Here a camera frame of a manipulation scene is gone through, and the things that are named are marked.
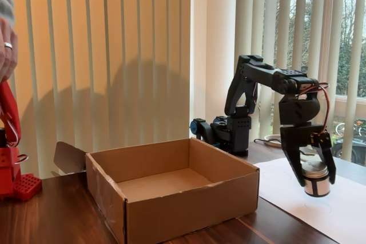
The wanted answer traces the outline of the person's hand with ring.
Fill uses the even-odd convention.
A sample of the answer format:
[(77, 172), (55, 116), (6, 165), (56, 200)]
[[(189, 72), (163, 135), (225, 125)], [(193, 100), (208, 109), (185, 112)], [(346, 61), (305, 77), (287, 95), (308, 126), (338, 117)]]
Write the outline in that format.
[(4, 82), (10, 78), (18, 64), (18, 36), (4, 18), (1, 18), (0, 47), (0, 78), (1, 82)]

